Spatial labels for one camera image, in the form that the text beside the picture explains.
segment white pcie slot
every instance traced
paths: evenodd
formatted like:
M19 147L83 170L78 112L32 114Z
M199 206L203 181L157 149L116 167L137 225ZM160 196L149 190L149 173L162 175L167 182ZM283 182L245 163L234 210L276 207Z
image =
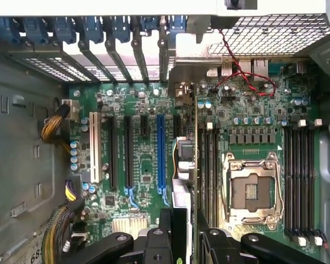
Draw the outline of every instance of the white pcie slot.
M90 176L92 183L102 179L101 171L101 116L100 113L90 112Z

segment red and black wire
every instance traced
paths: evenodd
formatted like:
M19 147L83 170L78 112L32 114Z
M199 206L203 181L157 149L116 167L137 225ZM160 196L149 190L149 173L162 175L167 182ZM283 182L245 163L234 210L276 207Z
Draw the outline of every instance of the red and black wire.
M238 60L236 59L235 55L233 54L232 50L230 49L229 43L227 42L224 33L222 32L222 30L219 30L220 34L222 35L222 41L228 51L228 53L230 54L230 56L232 57L232 61L235 64L235 66L237 67L237 72L225 77L224 79L222 79L221 81L219 81L217 83L217 85L215 86L215 89L217 89L217 87L219 87L219 85L223 84L224 82L228 81L229 79L235 77L235 76L242 76L242 78L245 80L246 84L248 85L249 89L252 90L253 92L255 92L257 95L259 96L273 96L275 94L276 91L276 84L268 77L263 76L261 74L256 74L256 73L248 73L248 72L244 72L241 68L241 65L239 64ZM265 92L259 92L259 90L254 87L250 82L247 76L256 76L256 77L260 77L262 79L265 79L267 82L271 83L273 86L273 91L271 93L265 93Z

